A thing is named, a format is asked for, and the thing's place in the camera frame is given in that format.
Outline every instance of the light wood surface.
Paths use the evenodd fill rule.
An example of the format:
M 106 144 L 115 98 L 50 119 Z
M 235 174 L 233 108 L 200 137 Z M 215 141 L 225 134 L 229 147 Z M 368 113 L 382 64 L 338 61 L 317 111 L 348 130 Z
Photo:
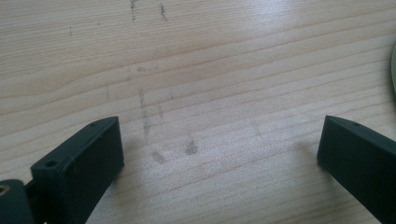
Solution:
M 120 117 L 88 223 L 377 223 L 316 153 L 325 115 L 396 139 L 395 1 L 0 1 L 0 178 Z

